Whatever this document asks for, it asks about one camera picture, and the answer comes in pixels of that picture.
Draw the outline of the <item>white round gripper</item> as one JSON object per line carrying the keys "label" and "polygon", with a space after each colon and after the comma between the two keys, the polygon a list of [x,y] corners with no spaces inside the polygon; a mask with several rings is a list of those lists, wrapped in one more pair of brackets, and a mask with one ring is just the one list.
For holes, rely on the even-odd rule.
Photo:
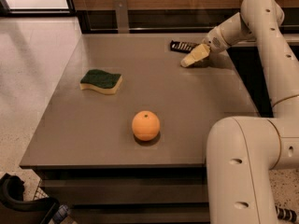
{"label": "white round gripper", "polygon": [[219,26],[214,27],[207,33],[203,39],[203,43],[195,47],[181,60],[180,65],[182,67],[188,67],[205,59],[210,51],[220,53],[229,48],[229,44],[224,40]]}

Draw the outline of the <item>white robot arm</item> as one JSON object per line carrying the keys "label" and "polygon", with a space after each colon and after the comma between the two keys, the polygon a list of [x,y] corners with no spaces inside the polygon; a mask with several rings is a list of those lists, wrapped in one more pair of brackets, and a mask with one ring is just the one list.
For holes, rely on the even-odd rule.
{"label": "white robot arm", "polygon": [[280,26],[277,0],[242,0],[232,17],[206,32],[181,63],[189,67],[254,41],[273,111],[217,121],[206,142],[210,224],[287,224],[298,219],[275,176],[299,165],[299,62]]}

